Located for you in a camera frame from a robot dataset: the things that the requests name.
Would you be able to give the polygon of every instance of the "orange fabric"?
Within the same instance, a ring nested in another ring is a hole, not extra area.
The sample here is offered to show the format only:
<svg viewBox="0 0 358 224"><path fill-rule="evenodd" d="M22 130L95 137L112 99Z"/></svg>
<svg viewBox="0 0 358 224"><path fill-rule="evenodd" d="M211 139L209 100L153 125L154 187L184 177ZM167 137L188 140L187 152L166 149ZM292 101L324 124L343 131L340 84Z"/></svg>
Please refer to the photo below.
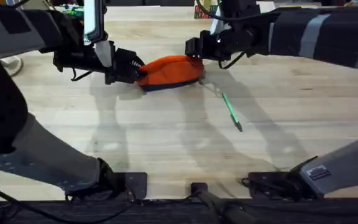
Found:
<svg viewBox="0 0 358 224"><path fill-rule="evenodd" d="M204 71L203 61L185 55L168 56L140 68L147 75L138 85L164 85L197 79Z"/></svg>

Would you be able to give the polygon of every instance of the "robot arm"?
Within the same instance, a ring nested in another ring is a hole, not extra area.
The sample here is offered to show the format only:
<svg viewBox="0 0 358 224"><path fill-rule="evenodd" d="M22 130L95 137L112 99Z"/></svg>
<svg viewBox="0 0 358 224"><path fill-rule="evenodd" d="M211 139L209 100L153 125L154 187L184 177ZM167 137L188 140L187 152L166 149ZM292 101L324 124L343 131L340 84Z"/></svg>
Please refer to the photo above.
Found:
<svg viewBox="0 0 358 224"><path fill-rule="evenodd" d="M186 42L187 55L220 62L230 60L236 52L248 57L285 55L358 68L358 7L284 8L257 14L259 6L255 3L243 10L224 7L224 3L221 7L225 15L240 12L249 18L228 21L231 28L218 34L202 31L200 38Z"/></svg>
<svg viewBox="0 0 358 224"><path fill-rule="evenodd" d="M289 55L358 68L358 7L277 9L259 14L254 1L222 1L230 29L186 42L186 54L219 61L242 52L251 57ZM306 161L290 172L253 172L243 180L255 198L323 198L338 189L358 185L358 141Z"/></svg>
<svg viewBox="0 0 358 224"><path fill-rule="evenodd" d="M138 76L135 52L108 45L110 63L105 67L94 44L84 45L83 25L57 11L16 10L0 6L0 58L39 50L53 52L53 63L63 67L103 72L106 83L134 82ZM0 170L60 187L66 195L87 196L110 191L117 196L126 189L130 174L113 173L101 159L87 156L48 132L29 114L25 99L0 63ZM145 173L141 179L145 187ZM145 197L145 190L137 192Z"/></svg>

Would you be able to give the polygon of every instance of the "green pen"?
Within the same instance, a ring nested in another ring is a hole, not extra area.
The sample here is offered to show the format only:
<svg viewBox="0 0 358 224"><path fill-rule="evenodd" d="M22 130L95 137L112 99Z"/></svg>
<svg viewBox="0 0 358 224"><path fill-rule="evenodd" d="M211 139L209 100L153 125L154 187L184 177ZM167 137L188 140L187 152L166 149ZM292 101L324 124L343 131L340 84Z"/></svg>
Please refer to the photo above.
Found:
<svg viewBox="0 0 358 224"><path fill-rule="evenodd" d="M230 111L230 117L231 119L233 120L234 122L234 125L237 127L237 129L242 132L242 126L240 124L240 121L237 119L236 117L236 114L234 113L234 110L233 110L233 107L231 106L230 102L229 102L229 99L227 98L227 95L222 92L222 97L223 97L223 100L227 106L227 108L229 109Z"/></svg>

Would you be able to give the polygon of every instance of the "wooden table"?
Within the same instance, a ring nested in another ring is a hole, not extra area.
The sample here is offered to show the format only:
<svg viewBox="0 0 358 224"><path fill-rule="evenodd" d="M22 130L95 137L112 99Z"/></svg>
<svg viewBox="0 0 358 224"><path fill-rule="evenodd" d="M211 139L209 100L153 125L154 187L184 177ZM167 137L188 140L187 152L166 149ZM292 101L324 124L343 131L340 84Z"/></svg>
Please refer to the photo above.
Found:
<svg viewBox="0 0 358 224"><path fill-rule="evenodd" d="M118 47L146 62L183 54L185 41L209 29L187 7L109 8L106 30ZM52 55L21 56L15 82L30 111L79 151L115 171L149 174L148 198L183 198L192 182L222 197L248 197L238 179L288 170L358 139L358 70L303 58L244 58L230 70L206 63L210 84L142 93L104 85L102 74L71 82ZM244 132L216 92L225 91ZM0 189L22 200L61 200L57 187L0 172ZM358 188L330 196L358 197Z"/></svg>

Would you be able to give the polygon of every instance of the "orange cloth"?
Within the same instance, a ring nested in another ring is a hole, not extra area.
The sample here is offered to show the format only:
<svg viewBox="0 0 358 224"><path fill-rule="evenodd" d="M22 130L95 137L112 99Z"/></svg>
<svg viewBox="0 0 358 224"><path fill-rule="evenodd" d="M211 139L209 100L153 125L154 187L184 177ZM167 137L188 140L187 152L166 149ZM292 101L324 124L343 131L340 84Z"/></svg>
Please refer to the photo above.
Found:
<svg viewBox="0 0 358 224"><path fill-rule="evenodd" d="M146 76L137 81L141 87L153 86L151 90L162 90L188 85L198 81L203 74L203 61L185 55L160 58L140 68Z"/></svg>

